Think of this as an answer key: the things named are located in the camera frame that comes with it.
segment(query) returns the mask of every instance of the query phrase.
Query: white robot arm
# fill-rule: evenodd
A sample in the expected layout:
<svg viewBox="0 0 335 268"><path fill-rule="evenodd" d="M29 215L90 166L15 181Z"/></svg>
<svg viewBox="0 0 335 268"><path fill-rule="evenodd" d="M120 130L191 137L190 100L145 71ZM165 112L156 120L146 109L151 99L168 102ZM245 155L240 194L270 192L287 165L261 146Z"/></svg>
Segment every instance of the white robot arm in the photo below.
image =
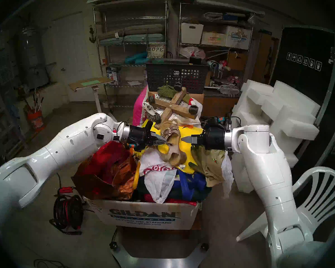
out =
<svg viewBox="0 0 335 268"><path fill-rule="evenodd" d="M35 153L11 159L0 167L0 224L12 207L31 203L51 175L82 162L109 141L135 144L136 150L165 143L164 138L150 132L151 126L129 126L97 113L64 128Z"/></svg>
<svg viewBox="0 0 335 268"><path fill-rule="evenodd" d="M277 267L287 249L313 240L296 211L291 171L268 125L248 125L232 130L212 127L201 135L184 137L182 141L243 155L249 179L265 207L271 267Z"/></svg>

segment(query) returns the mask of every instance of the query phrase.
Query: sandal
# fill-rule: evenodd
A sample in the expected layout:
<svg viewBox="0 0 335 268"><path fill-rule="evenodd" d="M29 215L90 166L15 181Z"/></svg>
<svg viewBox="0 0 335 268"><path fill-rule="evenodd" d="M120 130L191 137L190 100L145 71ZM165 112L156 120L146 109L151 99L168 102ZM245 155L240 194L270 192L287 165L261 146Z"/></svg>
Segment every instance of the sandal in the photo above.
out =
<svg viewBox="0 0 335 268"><path fill-rule="evenodd" d="M169 146L169 151L166 154L157 149L163 161L169 162L172 166L185 163L187 156L179 148L181 134L178 126L173 121L163 122L160 124L160 134L167 139L167 145Z"/></svg>

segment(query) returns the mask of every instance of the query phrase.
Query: mesh basket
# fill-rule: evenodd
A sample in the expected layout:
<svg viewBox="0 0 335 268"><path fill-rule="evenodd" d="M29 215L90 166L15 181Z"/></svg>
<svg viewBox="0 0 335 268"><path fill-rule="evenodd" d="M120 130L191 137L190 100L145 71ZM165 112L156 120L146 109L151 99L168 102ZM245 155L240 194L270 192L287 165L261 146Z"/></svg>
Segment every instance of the mesh basket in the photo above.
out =
<svg viewBox="0 0 335 268"><path fill-rule="evenodd" d="M147 63L149 91L157 91L163 85L174 86L180 82L186 91L192 94L202 94L209 67L207 65L170 63Z"/></svg>

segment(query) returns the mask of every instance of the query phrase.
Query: door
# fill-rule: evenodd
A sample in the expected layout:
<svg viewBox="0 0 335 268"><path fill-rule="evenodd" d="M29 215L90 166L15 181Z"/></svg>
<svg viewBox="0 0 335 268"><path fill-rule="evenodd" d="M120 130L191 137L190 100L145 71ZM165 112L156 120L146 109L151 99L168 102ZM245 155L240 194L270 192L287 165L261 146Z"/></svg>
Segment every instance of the door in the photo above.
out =
<svg viewBox="0 0 335 268"><path fill-rule="evenodd" d="M53 22L57 66L61 79L67 88L70 101L94 101L91 88L72 91L68 84L89 79L92 71L89 65L83 28L82 13L72 14Z"/></svg>

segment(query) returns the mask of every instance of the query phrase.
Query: clothing pile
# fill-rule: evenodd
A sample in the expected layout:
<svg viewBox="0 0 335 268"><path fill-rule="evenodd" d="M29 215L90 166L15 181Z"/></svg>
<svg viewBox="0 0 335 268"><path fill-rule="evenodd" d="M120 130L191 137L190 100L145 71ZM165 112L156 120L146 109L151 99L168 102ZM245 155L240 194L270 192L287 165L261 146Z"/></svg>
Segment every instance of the clothing pile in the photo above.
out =
<svg viewBox="0 0 335 268"><path fill-rule="evenodd" d="M200 134L202 129L166 121L160 130L151 130L167 143L139 153L109 142L82 162L72 177L79 193L92 200L193 205L204 200L219 183L223 183L225 194L229 193L233 175L227 152L181 141L181 137Z"/></svg>

